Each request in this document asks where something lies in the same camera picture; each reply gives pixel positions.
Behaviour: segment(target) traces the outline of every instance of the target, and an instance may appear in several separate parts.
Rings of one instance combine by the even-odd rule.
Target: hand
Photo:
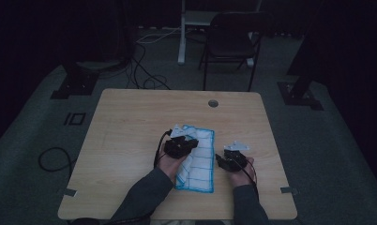
[[[165,154],[164,144],[161,146],[161,151],[159,152],[158,167],[167,175],[171,180],[176,177],[177,170],[180,164],[186,159],[187,156],[181,158],[173,158]]]
[[[253,178],[255,177],[255,171],[252,168],[254,159],[253,157],[247,157],[247,161],[248,164],[244,169],[249,174],[251,180],[249,180],[248,176],[243,171],[228,172],[230,183],[233,188],[252,184]]]

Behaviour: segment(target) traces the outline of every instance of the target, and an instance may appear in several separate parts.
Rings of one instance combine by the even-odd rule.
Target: gray sleeve
[[[252,185],[236,187],[233,190],[233,196],[234,225],[270,224]]]
[[[169,177],[159,168],[154,169],[133,185],[111,221],[139,218],[152,213],[165,200],[172,187]]]

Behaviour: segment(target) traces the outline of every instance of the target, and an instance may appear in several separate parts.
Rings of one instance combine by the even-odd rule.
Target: white cloth
[[[176,189],[213,193],[214,136],[215,131],[184,125],[183,129],[193,129],[186,140],[197,139],[198,146],[192,149],[180,165],[176,176]]]

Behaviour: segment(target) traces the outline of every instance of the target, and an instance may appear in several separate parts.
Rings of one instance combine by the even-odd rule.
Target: table top
[[[125,89],[103,91],[68,183],[77,193],[64,196],[59,217],[110,218],[132,185],[153,169],[159,139],[175,124],[213,129],[219,155],[233,141],[248,145],[244,154],[255,158],[265,212],[270,219],[296,217],[292,194],[280,191],[289,184],[259,94]],[[214,164],[214,193],[173,189],[152,219],[232,219],[232,187]]]

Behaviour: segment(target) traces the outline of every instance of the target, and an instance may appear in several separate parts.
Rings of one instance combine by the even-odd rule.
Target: chair backrest
[[[273,16],[268,12],[218,13],[211,21],[211,29],[223,29],[236,32],[266,33],[273,23]]]

